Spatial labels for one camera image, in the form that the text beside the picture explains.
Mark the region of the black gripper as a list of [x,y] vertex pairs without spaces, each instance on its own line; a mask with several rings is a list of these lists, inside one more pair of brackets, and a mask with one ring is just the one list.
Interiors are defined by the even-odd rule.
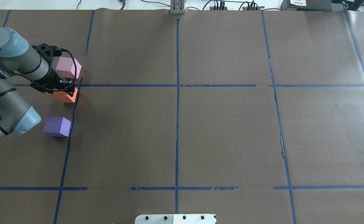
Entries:
[[72,78],[61,78],[58,73],[52,68],[54,57],[60,57],[63,52],[66,52],[70,55],[71,61],[73,62],[73,65],[75,65],[76,62],[71,52],[67,49],[57,46],[51,46],[45,43],[40,45],[33,45],[32,47],[43,58],[43,60],[47,62],[49,69],[47,74],[43,78],[34,81],[35,83],[31,82],[31,87],[41,92],[47,93],[60,91],[63,91],[65,93],[74,93],[76,77],[73,76]]

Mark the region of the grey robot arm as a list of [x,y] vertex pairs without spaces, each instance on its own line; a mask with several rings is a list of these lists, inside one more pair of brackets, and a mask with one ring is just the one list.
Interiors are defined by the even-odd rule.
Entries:
[[41,122],[33,106],[9,82],[20,76],[41,93],[74,95],[76,76],[62,78],[52,68],[54,57],[70,51],[48,44],[30,45],[8,27],[0,27],[0,140],[10,134],[21,136]]

